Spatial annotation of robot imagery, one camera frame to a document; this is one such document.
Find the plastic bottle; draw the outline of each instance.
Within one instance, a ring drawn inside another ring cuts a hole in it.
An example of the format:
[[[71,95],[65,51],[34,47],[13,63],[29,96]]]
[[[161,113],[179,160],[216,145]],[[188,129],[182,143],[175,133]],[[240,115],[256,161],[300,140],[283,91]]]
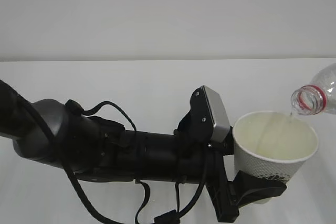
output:
[[[300,115],[336,114],[336,63],[322,69],[309,85],[296,90],[291,104]]]

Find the bottle neck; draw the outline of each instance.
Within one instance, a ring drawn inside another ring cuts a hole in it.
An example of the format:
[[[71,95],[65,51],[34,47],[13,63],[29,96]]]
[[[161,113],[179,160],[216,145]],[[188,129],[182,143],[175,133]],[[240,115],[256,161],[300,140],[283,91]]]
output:
[[[294,91],[291,103],[292,108],[300,115],[316,115],[327,106],[327,97],[318,86],[307,85]]]

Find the white surface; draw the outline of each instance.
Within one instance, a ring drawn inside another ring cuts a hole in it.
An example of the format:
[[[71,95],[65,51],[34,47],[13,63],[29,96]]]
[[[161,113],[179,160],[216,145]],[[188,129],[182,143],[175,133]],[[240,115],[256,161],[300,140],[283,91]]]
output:
[[[0,79],[30,101],[74,99],[84,108],[102,100],[123,107],[141,131],[171,134],[189,110],[192,92],[202,84],[216,90],[233,124],[256,110],[289,113],[292,91],[308,82],[335,59],[120,61],[120,62],[3,62]],[[100,115],[126,120],[113,109]],[[264,205],[240,210],[236,224],[331,224],[336,220],[336,116],[304,118],[315,128],[320,148],[287,184],[284,194]],[[226,162],[232,178],[232,159]],[[94,206],[104,215],[134,223],[143,189],[134,183],[82,183]],[[141,223],[175,208],[174,184],[150,182],[150,204]],[[182,206],[195,185],[181,187]],[[86,212],[61,169],[18,157],[10,140],[0,141],[0,222],[6,224],[98,224]],[[203,192],[182,223],[215,224],[215,212]]]
[[[0,0],[0,60],[336,55],[335,0]]]

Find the paper cup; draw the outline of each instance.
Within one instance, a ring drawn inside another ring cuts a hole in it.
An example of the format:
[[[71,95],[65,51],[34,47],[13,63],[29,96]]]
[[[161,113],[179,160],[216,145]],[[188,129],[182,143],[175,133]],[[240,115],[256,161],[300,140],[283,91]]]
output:
[[[288,182],[318,149],[306,122],[273,111],[242,116],[233,128],[235,171]]]

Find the robotic arm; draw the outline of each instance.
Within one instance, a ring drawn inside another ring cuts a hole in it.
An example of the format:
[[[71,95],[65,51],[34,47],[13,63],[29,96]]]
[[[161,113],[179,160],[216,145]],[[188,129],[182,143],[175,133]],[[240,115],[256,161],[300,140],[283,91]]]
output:
[[[240,207],[280,196],[286,189],[282,182],[241,171],[234,181],[228,181],[223,156],[234,153],[232,128],[219,94],[207,86],[193,92],[190,111],[173,135],[138,132],[130,118],[112,102],[102,102],[88,111],[73,100],[65,105],[52,99],[30,103],[2,81],[0,94],[0,135],[13,140],[19,156],[64,169],[86,209],[102,223],[120,224],[94,209],[78,180],[135,180],[145,189],[139,211],[150,194],[149,186],[141,180],[175,182],[177,191],[179,184],[198,184],[185,208],[180,211],[178,206],[156,217],[155,224],[180,223],[204,186],[219,222],[234,222]],[[127,131],[118,122],[94,116],[104,105],[118,109],[134,130]]]

